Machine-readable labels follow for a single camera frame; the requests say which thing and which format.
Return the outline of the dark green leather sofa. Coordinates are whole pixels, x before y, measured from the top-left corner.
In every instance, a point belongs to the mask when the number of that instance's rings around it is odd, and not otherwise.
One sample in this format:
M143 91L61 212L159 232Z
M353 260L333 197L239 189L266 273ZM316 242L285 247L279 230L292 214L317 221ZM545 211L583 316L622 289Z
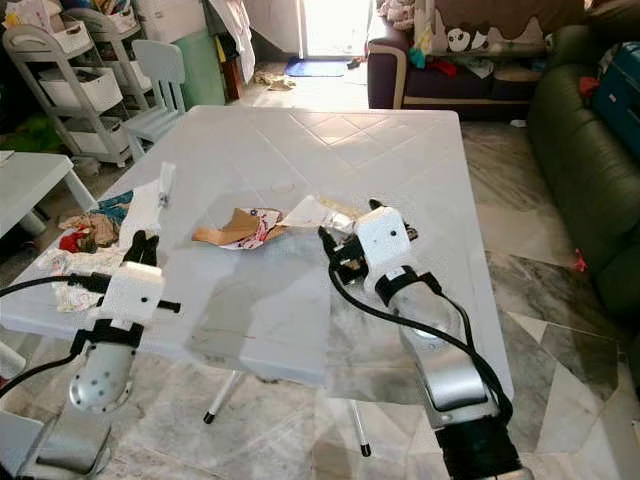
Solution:
M640 157L579 91L608 47L588 26L550 35L547 70L527 111L532 156L605 310L640 323Z

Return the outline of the blue box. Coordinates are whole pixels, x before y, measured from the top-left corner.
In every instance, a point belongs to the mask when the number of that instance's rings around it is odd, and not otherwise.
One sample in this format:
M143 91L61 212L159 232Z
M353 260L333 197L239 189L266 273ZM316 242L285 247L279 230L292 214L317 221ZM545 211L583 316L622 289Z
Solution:
M640 159L640 41L618 44L608 56L591 105L636 159Z

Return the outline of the green toy on floor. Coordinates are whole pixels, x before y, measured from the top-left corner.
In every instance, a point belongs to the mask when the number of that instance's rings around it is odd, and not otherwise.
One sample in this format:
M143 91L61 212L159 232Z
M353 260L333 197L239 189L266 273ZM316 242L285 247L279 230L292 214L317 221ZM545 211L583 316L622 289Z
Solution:
M29 116L19 125L17 133L20 151L61 154L65 150L64 141L49 116Z

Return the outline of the white printed crumpled tissue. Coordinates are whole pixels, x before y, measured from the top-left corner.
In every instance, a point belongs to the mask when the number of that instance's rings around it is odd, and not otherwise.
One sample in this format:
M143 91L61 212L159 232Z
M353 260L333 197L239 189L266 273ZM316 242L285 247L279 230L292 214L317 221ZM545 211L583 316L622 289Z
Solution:
M47 270L50 276L90 273L114 273L122 264L127 247L119 244L101 247L92 253L72 253L59 248L41 253L36 259L37 268ZM102 294L67 283L52 283L58 312L77 312L91 308L101 300Z

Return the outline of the small white side table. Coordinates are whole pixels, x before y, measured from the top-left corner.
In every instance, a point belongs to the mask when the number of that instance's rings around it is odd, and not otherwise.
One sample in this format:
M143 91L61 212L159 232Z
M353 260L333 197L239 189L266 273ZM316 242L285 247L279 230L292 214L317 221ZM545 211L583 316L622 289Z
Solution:
M99 206L74 172L72 160L60 154L0 152L0 233L4 236L14 225L38 236L46 229L35 207L56 183L64 183L83 210Z

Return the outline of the panda face cushion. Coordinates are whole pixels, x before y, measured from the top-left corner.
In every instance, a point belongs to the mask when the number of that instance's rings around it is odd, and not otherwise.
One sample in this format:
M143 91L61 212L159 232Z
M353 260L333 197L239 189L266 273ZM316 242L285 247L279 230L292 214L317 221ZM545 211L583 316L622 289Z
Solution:
M453 26L445 32L445 50L448 52L485 51L489 49L488 23L472 24L463 23L461 26Z

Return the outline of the green cabinet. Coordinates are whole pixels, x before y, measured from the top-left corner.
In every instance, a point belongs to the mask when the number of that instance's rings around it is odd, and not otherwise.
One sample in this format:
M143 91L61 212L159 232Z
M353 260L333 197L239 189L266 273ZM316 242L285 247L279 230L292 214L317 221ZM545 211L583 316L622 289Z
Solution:
M187 109L197 105L227 104L227 92L214 37L200 31L173 42L182 55L186 81L180 91Z

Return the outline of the red and brown wrapper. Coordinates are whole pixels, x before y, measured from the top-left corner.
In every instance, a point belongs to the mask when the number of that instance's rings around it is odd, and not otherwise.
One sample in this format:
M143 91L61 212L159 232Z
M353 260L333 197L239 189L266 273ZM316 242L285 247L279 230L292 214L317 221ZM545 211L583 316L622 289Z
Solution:
M83 212L60 221L59 227L70 232L59 239L58 248L70 253L95 253L113 246L119 239L119 221L101 212Z

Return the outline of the white crumpled paper wrapper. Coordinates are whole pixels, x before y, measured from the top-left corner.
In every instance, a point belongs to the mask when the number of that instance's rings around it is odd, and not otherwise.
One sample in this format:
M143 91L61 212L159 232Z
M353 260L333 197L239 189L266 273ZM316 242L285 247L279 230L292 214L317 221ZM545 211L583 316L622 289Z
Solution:
M332 198L307 195L278 221L279 227L323 228L348 236L361 218L361 211Z

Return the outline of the white plastic stick packet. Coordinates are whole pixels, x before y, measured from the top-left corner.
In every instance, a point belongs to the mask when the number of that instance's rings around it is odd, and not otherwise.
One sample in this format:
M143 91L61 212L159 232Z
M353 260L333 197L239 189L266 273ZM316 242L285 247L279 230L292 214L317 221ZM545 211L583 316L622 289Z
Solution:
M154 221L155 232L160 232L160 216L163 211L168 209L170 197L172 197L172 186L175 173L175 166L172 163L163 163L161 165L160 175L157 178L157 210Z

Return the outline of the pair of slippers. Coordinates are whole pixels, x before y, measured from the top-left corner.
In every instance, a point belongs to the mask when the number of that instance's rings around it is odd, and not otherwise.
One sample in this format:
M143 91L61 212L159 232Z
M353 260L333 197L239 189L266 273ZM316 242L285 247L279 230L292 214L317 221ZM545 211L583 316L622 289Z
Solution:
M251 82L265 86L268 91L292 91L296 88L296 82L291 77L284 76L284 74L265 72L265 70L253 73Z

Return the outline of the blue doormat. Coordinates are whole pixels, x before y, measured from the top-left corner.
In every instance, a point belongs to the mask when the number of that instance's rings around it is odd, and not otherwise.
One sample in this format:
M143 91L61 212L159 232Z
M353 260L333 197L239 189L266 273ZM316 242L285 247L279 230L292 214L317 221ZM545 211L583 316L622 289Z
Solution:
M292 59L285 65L284 73L296 78L329 78L346 76L348 61Z

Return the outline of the large white folding table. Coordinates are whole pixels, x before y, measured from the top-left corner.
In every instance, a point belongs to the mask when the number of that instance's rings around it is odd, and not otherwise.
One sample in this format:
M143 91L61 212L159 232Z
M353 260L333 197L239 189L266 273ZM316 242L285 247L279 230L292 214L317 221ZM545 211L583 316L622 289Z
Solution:
M326 278L315 230L289 230L237 253L193 241L234 209L287 210L307 196L362 209L376 198L419 229L413 253L470 316L476 351L500 384L512 380L492 278L452 111L197 106L106 196L132 191L175 168L160 212L166 296L179 314L148 326L143 351L261 378L334 387L335 316L351 314Z

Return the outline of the blue snack packet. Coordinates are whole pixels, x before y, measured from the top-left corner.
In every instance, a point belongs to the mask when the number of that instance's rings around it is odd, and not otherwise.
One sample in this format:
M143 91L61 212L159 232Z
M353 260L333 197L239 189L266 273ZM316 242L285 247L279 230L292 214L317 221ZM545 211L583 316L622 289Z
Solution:
M99 202L99 206L93 212L106 216L115 227L120 227L125 218L127 218L129 209L131 209L133 196L132 189L129 189L129 191L120 193L120 195L105 198L105 200Z

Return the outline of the grey shelf cart cluttered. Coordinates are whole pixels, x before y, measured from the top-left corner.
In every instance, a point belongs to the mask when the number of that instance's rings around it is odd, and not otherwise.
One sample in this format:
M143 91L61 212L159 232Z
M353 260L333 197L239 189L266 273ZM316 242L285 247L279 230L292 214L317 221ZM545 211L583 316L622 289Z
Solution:
M142 113L152 105L151 81L137 63L131 41L142 38L142 27L132 4L119 6L111 13L92 8L67 9L65 19L79 20L90 32L93 45L99 52L97 64L109 67L124 95L124 108L129 114Z

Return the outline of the pale blue child chair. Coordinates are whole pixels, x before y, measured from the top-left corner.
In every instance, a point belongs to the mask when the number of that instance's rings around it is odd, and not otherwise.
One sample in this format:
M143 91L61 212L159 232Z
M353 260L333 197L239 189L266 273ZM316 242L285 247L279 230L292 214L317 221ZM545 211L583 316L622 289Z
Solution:
M186 69L182 51L175 45L138 38L132 47L142 72L151 79L157 100L155 108L142 111L122 124L132 159L140 161L145 155L143 141L155 145L186 114L186 104L180 92L180 86L186 82Z

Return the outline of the dark purple sofa beige trim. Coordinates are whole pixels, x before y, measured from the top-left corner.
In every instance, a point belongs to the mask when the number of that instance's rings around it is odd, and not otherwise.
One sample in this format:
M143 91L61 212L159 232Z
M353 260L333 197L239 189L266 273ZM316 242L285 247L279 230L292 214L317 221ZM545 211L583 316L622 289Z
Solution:
M367 104L520 116L547 69L550 33L584 23L591 0L374 0ZM448 52L445 32L488 23L489 49Z

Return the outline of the grey shelf cart white bins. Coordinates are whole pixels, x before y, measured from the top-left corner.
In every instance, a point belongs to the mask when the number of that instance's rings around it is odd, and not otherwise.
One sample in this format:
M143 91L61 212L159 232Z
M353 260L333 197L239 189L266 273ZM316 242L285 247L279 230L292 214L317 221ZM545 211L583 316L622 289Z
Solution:
M86 23L67 17L56 33L31 24L12 26L1 45L74 156L127 165L131 151L123 131L128 111L122 87L101 60Z

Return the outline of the white hanging cloth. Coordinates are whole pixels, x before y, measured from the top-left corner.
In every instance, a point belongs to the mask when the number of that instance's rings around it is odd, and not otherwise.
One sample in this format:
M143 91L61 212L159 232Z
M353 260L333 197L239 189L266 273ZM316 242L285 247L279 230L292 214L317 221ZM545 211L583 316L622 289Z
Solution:
M244 0L206 0L207 4L218 14L220 22L236 41L236 51L239 56L244 83L251 81L255 73L255 51L252 46L252 29Z

